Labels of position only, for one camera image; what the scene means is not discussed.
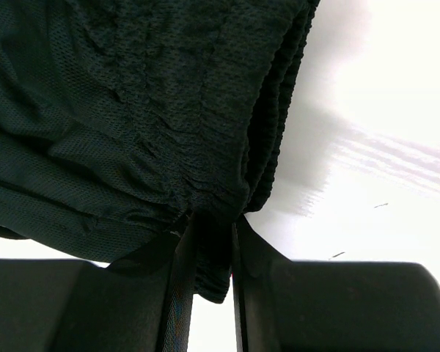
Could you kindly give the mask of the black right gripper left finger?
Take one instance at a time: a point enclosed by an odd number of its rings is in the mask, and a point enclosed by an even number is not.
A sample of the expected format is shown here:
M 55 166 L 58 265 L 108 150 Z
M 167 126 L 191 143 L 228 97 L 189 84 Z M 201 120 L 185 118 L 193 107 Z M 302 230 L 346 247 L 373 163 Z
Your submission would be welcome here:
M 0 260 L 0 351 L 185 351 L 195 221 L 182 217 L 107 268 Z

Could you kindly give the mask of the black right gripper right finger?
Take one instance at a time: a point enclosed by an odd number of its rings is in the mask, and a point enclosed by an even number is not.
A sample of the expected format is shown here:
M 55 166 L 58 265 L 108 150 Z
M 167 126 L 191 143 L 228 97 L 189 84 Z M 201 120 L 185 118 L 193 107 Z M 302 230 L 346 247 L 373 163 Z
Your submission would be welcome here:
M 417 263 L 293 261 L 232 226 L 239 351 L 440 351 L 440 287 Z

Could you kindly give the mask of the black shorts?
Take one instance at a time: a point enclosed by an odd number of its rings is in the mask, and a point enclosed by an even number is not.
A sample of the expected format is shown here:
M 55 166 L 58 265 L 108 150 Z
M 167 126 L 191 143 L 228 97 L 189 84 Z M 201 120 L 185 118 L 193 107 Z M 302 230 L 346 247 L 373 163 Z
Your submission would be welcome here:
M 112 263 L 205 220 L 195 291 L 271 195 L 316 1 L 0 1 L 0 237 Z

